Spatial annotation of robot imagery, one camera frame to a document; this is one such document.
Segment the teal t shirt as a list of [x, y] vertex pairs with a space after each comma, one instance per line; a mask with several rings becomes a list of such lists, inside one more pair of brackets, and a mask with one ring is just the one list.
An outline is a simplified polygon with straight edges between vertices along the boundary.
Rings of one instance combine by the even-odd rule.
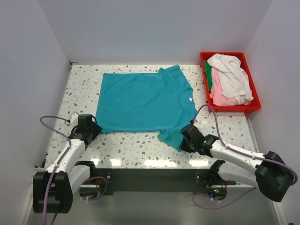
[[180, 150], [181, 129], [195, 116], [193, 88], [179, 65], [156, 73], [104, 73], [96, 111], [102, 133], [158, 132]]

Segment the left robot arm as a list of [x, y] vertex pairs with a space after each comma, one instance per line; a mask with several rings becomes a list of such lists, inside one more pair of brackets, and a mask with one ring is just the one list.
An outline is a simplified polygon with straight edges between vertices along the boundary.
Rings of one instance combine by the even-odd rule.
[[73, 196], [82, 183], [97, 179], [92, 161], [79, 157], [100, 134], [102, 128], [91, 114], [74, 113], [67, 120], [72, 125], [67, 143], [58, 158], [43, 172], [33, 177], [33, 211], [35, 213], [68, 213]]

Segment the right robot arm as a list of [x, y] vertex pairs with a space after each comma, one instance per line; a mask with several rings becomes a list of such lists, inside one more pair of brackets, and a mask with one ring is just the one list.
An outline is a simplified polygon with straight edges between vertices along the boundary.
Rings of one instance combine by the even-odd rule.
[[215, 158], [209, 179], [214, 184], [235, 181], [258, 189], [265, 197], [281, 202], [298, 176], [275, 152], [266, 154], [247, 151], [224, 142], [219, 136], [204, 136], [193, 124], [181, 131], [182, 151]]

